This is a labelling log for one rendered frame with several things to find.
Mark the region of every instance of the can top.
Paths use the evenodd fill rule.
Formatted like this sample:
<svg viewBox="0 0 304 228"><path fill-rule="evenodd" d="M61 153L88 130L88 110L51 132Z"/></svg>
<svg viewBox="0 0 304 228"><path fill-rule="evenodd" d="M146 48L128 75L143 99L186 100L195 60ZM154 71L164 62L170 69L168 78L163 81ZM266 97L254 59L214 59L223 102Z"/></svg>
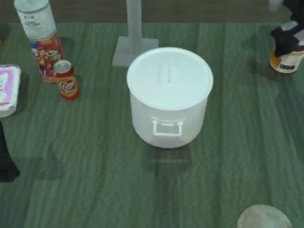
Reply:
<svg viewBox="0 0 304 228"><path fill-rule="evenodd" d="M14 0L16 10L24 13L32 13L45 8L48 0Z"/></svg>
<svg viewBox="0 0 304 228"><path fill-rule="evenodd" d="M65 74L72 68L72 64L67 60L60 60L54 64L54 71L57 74Z"/></svg>

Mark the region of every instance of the gray floor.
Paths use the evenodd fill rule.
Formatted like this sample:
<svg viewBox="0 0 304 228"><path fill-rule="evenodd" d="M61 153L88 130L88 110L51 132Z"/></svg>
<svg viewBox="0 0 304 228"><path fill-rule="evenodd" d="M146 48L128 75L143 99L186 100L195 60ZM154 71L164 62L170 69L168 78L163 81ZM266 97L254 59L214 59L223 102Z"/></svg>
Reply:
<svg viewBox="0 0 304 228"><path fill-rule="evenodd" d="M57 22L125 22L125 0L50 0ZM145 22L282 22L289 12L268 0L142 0ZM0 1L0 22L18 22L13 0Z"/></svg>

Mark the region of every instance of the green surface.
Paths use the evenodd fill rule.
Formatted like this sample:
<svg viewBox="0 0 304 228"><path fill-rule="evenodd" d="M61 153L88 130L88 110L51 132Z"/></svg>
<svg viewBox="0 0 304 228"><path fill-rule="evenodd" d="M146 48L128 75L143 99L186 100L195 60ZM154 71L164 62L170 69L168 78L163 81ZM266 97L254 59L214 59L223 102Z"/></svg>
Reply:
<svg viewBox="0 0 304 228"><path fill-rule="evenodd" d="M276 24L145 24L160 46L201 55L214 73L201 134L176 150L134 132L125 68L112 68L126 24L59 24L81 97L42 82L10 24L0 63L18 64L18 111L3 119L21 176L0 183L1 228L235 228L254 204L304 224L304 68L278 79L267 61Z"/></svg>

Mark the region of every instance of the white pot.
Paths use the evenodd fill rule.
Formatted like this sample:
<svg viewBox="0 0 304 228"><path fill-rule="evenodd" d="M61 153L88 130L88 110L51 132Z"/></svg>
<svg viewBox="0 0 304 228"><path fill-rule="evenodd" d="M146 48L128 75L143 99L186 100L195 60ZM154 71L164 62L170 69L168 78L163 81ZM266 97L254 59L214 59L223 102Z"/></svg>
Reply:
<svg viewBox="0 0 304 228"><path fill-rule="evenodd" d="M144 141L176 148L200 133L213 86L201 57L174 47L145 52L129 67L127 83L133 126Z"/></svg>

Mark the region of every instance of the canister lid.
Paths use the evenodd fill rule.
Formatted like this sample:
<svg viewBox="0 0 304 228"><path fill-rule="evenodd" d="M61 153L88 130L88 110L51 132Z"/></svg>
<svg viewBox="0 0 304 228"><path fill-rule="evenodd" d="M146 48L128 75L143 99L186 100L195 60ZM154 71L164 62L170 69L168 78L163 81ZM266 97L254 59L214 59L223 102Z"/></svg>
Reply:
<svg viewBox="0 0 304 228"><path fill-rule="evenodd" d="M208 64L193 52L157 48L137 57L128 70L131 94L145 105L163 111L193 107L208 98L213 75Z"/></svg>
<svg viewBox="0 0 304 228"><path fill-rule="evenodd" d="M292 228L288 217L268 205L254 205L246 209L238 219L237 228Z"/></svg>
<svg viewBox="0 0 304 228"><path fill-rule="evenodd" d="M18 11L32 13L43 9L48 3L48 0L15 0L14 6Z"/></svg>

